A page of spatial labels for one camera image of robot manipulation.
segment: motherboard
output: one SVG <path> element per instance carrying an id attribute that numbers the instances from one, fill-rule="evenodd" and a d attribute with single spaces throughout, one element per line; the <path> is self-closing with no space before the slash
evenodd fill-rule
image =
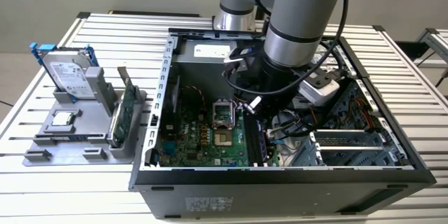
<path id="1" fill-rule="evenodd" d="M 188 109 L 180 114 L 179 137 L 163 141 L 161 166 L 248 166 L 243 110 L 231 130 L 213 129 L 211 118 L 200 121 Z"/>

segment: gray floor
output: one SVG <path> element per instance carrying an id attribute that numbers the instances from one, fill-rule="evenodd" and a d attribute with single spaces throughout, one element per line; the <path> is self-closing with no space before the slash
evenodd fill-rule
<path id="1" fill-rule="evenodd" d="M 31 53 L 0 53 L 0 62 L 0 100 L 15 104 L 31 80 L 35 78 L 40 66 Z M 11 107 L 0 103 L 0 122 L 9 110 Z"/>

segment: blue latch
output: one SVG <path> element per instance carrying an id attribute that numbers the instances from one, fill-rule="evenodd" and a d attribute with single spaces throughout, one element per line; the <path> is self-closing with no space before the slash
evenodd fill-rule
<path id="1" fill-rule="evenodd" d="M 39 50 L 41 51 L 53 51 L 55 49 L 56 49 L 55 44 L 41 44 L 41 46 L 39 47 Z"/>
<path id="2" fill-rule="evenodd" d="M 84 49 L 85 49 L 87 52 L 89 52 L 92 66 L 93 66 L 93 67 L 99 67 L 99 66 L 100 66 L 99 63 L 97 63 L 99 61 L 96 60 L 95 50 L 93 50 L 93 48 L 91 47 L 91 44 L 87 44 L 87 46 L 85 46 Z"/>
<path id="3" fill-rule="evenodd" d="M 41 59 L 40 56 L 39 56 L 39 52 L 37 52 L 36 47 L 37 47 L 37 43 L 36 43 L 36 42 L 32 42 L 32 43 L 29 44 L 31 53 L 33 54 L 33 56 L 35 56 L 35 58 L 36 58 L 36 60 L 37 60 L 39 65 L 43 65 L 43 64 L 44 64 L 43 61 L 41 61 L 43 59 Z"/>

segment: aluminum profile table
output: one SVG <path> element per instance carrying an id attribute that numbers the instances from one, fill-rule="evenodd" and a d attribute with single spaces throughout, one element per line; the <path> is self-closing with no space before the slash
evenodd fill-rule
<path id="1" fill-rule="evenodd" d="M 95 48 L 105 80 L 124 88 L 116 71 L 127 66 L 132 82 L 148 92 L 140 137 L 145 137 L 167 29 L 211 29 L 209 18 L 91 14 L 77 18 L 59 46 Z M 329 25 L 325 35 L 335 35 Z M 448 223 L 448 103 L 387 32 L 345 26 L 343 36 L 404 128 L 437 183 L 369 216 L 216 219 L 191 222 Z M 24 167 L 29 148 L 55 102 L 53 83 L 41 69 L 0 125 L 0 223 L 157 222 L 139 193 L 128 192 L 132 165 Z"/>

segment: sticker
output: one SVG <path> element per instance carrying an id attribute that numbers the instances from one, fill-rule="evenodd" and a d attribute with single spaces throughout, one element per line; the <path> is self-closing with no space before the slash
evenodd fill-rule
<path id="1" fill-rule="evenodd" d="M 233 197 L 187 197 L 187 211 L 231 211 Z"/>
<path id="2" fill-rule="evenodd" d="M 95 98 L 81 67 L 71 62 L 52 62 L 51 67 L 68 94 L 76 98 Z"/>
<path id="3" fill-rule="evenodd" d="M 231 46 L 227 45 L 196 45 L 195 57 L 225 58 L 229 55 Z"/>

